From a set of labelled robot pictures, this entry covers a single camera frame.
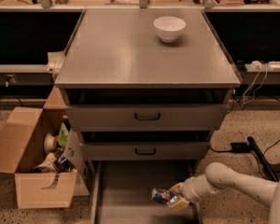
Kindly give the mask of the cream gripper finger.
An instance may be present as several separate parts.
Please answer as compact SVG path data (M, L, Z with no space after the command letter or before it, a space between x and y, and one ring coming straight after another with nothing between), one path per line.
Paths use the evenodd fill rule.
M174 194L181 195L183 185L184 185L183 182L179 182L179 183L175 184L174 186L170 187L169 190Z
M168 207L173 210L181 210L189 207L189 201L187 201L183 196L174 196L169 203Z

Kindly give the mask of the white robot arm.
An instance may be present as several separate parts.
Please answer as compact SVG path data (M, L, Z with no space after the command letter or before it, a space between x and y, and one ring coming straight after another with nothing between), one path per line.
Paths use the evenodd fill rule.
M210 195L228 189L236 189L246 196L270 208L268 224L280 224L280 180L270 180L238 173L220 162L209 164L203 175L177 183L170 191L177 200L169 203L174 210L184 209Z

